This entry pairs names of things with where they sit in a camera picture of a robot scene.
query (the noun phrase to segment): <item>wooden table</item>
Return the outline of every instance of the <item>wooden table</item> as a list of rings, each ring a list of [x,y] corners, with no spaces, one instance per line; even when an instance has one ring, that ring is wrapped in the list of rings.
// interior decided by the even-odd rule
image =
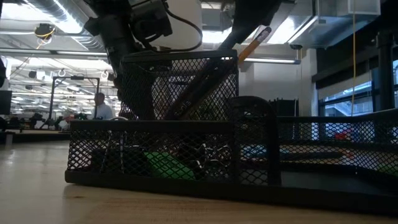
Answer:
[[[324,210],[175,197],[65,183],[68,142],[0,149],[0,223],[398,223]]]

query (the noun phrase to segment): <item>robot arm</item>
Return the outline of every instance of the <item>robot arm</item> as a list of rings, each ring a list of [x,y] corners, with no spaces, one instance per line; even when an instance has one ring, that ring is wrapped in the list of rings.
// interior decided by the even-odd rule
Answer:
[[[121,80],[123,71],[120,67],[120,62],[125,55],[149,51],[157,53],[150,42],[164,35],[171,35],[172,28],[167,15],[170,15],[182,22],[185,22],[194,27],[201,35],[201,30],[182,18],[173,15],[167,5],[167,0],[140,0],[134,1],[130,4],[128,0],[85,0],[87,4],[97,13],[98,18],[91,18],[85,25],[93,35],[100,35],[109,61],[116,74],[114,81],[118,93],[122,93]],[[242,43],[247,37],[259,26],[268,26],[278,10],[282,0],[235,0],[235,16],[233,22],[232,32],[228,38],[220,45],[219,49],[232,49],[235,44]],[[183,50],[169,50],[166,52],[181,52],[195,50],[201,45],[201,42],[190,48]],[[179,99],[172,105],[169,113],[165,119],[181,119],[189,110],[193,108],[199,99],[188,99],[192,96],[193,91],[202,86],[207,86],[211,89],[211,85],[217,85],[223,79],[224,74],[218,74],[211,67],[206,67],[206,71],[202,74],[207,76],[211,73],[214,77],[218,77],[214,83],[206,83],[206,85],[198,85],[206,77],[198,75],[195,82],[192,82],[185,91],[181,94]],[[140,86],[150,90],[150,86]],[[205,95],[208,91],[199,91],[200,95]],[[134,105],[133,108],[138,112],[138,116],[143,118],[146,116],[144,111],[150,108],[145,108],[145,105]],[[186,108],[186,111],[179,111],[178,108]]]

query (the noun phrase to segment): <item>cable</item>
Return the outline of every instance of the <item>cable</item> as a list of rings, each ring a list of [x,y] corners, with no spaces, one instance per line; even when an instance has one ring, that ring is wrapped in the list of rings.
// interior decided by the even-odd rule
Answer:
[[[38,38],[38,39],[37,39],[37,44],[40,44],[40,42],[41,42],[41,43],[42,43],[42,46],[45,46],[45,45],[47,45],[47,44],[51,44],[51,41],[52,41],[52,39],[49,39],[49,40],[46,42],[46,41],[44,41],[44,40]]]
[[[354,101],[355,101],[355,79],[356,79],[356,26],[355,26],[355,7],[356,0],[354,0],[354,13],[353,13],[353,63],[354,63],[354,78],[353,78],[353,95],[351,97],[351,116],[354,116]]]
[[[149,37],[148,39],[146,39],[148,42],[152,42],[155,41],[156,39],[158,39],[160,36],[162,36],[162,34],[155,34],[152,37]]]
[[[176,20],[178,20],[178,21],[180,21],[180,22],[183,22],[183,23],[185,23],[185,24],[190,25],[191,27],[193,27],[193,28],[199,33],[199,36],[200,36],[199,43],[197,43],[195,46],[190,47],[190,48],[187,48],[187,49],[170,49],[170,50],[160,50],[160,51],[159,51],[159,50],[154,50],[154,49],[153,49],[153,46],[151,46],[151,44],[149,43],[150,40],[152,40],[152,38],[154,38],[154,37],[150,37],[149,39],[145,39],[145,38],[143,38],[142,36],[139,35],[139,32],[135,32],[135,34],[138,34],[138,35],[135,35],[135,36],[137,37],[137,40],[139,40],[140,42],[142,42],[143,46],[144,46],[147,50],[151,50],[151,51],[153,51],[153,52],[155,52],[155,53],[160,53],[160,54],[162,54],[162,53],[172,53],[172,52],[189,52],[189,51],[192,51],[192,50],[195,50],[195,49],[199,48],[199,47],[202,45],[202,41],[203,41],[203,32],[201,31],[201,29],[200,29],[198,26],[196,26],[194,23],[192,23],[192,22],[190,22],[190,21],[188,21],[188,20],[186,20],[186,19],[183,19],[183,18],[181,18],[181,17],[179,17],[179,16],[173,14],[173,13],[170,12],[170,10],[168,9],[166,3],[163,2],[163,4],[164,4],[164,9],[165,9],[166,13],[167,13],[170,17],[173,17],[174,19],[176,19]]]
[[[176,19],[180,22],[186,23],[186,24],[192,26],[195,30],[197,30],[199,33],[199,36],[200,36],[200,40],[199,40],[199,43],[197,43],[195,46],[190,47],[188,49],[175,49],[175,50],[171,49],[171,50],[163,50],[161,52],[188,52],[188,51],[195,50],[195,49],[199,48],[201,46],[202,40],[203,40],[203,32],[201,31],[201,29],[198,26],[196,26],[194,23],[192,23],[186,19],[183,19],[183,18],[173,14],[172,12],[170,12],[170,10],[167,8],[166,5],[165,5],[165,10],[169,16],[173,17],[174,19]]]
[[[55,28],[52,29],[52,31],[49,32],[48,34],[43,34],[43,35],[37,35],[37,34],[35,34],[35,35],[36,35],[36,37],[46,37],[46,38],[47,38],[49,35],[53,34],[54,32],[55,32]]]
[[[44,43],[43,43],[43,41],[42,41],[42,43],[40,43],[39,46],[36,47],[36,50],[39,49],[41,46],[43,46],[43,44],[44,44]],[[28,61],[28,60],[31,59],[31,58],[32,58],[32,56],[27,57],[27,58],[24,60],[24,62],[22,62],[19,66],[16,67],[16,69],[10,74],[10,80],[11,80],[12,78],[15,78],[15,76],[18,75],[19,73],[15,74],[13,77],[11,77],[11,75],[13,75],[14,73],[16,73],[16,72],[26,63],[26,61]]]

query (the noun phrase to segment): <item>person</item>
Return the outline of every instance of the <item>person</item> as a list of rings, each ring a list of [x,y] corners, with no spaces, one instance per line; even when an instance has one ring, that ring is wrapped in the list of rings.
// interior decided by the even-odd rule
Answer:
[[[91,112],[91,116],[94,119],[112,119],[114,118],[113,112],[110,106],[106,105],[105,102],[105,95],[104,93],[97,93],[94,97],[94,102],[97,107],[97,116],[94,118],[95,108]]]

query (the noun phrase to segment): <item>black mesh desk organizer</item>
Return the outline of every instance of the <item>black mesh desk organizer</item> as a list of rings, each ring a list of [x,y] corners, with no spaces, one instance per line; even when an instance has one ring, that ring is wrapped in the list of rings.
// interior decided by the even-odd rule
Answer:
[[[162,120],[168,101],[178,97],[191,79],[176,81],[175,77],[193,76],[197,69],[190,66],[210,57],[236,60],[233,55],[201,52],[160,57],[157,62],[163,68],[147,66],[153,77],[138,78],[151,80],[150,89],[133,91],[123,104],[129,121],[73,121],[65,180],[194,197],[398,214],[398,110],[354,118],[277,118],[268,102],[237,97],[236,67],[230,67],[229,77],[191,113],[189,121]],[[177,66],[183,63],[184,69]],[[132,64],[142,67],[139,62]],[[134,95],[142,91],[150,93],[150,99]],[[136,113],[133,99],[148,100],[152,106]],[[151,107],[153,113],[143,115]]]

